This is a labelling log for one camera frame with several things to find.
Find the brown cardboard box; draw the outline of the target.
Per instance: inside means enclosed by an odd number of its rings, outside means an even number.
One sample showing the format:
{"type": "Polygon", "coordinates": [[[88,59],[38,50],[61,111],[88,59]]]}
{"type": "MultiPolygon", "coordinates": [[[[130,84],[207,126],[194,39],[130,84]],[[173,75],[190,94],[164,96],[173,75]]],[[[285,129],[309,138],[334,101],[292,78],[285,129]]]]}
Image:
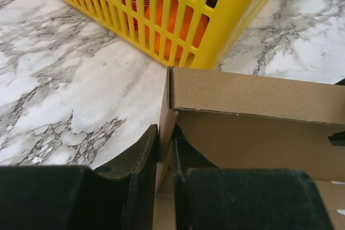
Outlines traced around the brown cardboard box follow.
{"type": "Polygon", "coordinates": [[[169,67],[159,122],[156,194],[172,204],[170,139],[219,168],[300,169],[316,181],[336,229],[344,229],[344,82],[334,85],[169,67]]]}

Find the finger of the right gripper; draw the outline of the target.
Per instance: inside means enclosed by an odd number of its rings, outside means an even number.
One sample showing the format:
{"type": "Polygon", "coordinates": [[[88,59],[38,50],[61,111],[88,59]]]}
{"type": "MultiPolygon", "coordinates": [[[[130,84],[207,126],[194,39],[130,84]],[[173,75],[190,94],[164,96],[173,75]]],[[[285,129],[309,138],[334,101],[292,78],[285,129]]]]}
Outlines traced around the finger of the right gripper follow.
{"type": "Polygon", "coordinates": [[[345,146],[345,131],[334,133],[331,136],[328,136],[328,140],[333,146],[344,147],[345,146]]]}

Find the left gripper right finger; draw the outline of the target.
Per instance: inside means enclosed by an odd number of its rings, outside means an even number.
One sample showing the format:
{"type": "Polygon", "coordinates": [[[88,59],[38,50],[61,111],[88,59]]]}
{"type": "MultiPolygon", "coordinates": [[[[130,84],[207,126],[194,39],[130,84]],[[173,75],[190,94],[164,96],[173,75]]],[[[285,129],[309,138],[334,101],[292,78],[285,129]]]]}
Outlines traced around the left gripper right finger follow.
{"type": "Polygon", "coordinates": [[[177,229],[331,229],[311,177],[292,169],[220,169],[179,126],[171,137],[177,229]]]}

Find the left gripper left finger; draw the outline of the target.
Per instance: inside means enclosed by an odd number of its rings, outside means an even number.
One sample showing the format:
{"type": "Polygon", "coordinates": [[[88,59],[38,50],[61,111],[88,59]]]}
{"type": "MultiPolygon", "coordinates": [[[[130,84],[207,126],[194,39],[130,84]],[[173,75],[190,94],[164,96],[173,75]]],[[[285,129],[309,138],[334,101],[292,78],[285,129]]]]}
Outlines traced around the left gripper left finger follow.
{"type": "Polygon", "coordinates": [[[158,128],[96,169],[1,167],[1,229],[151,229],[158,128]]]}

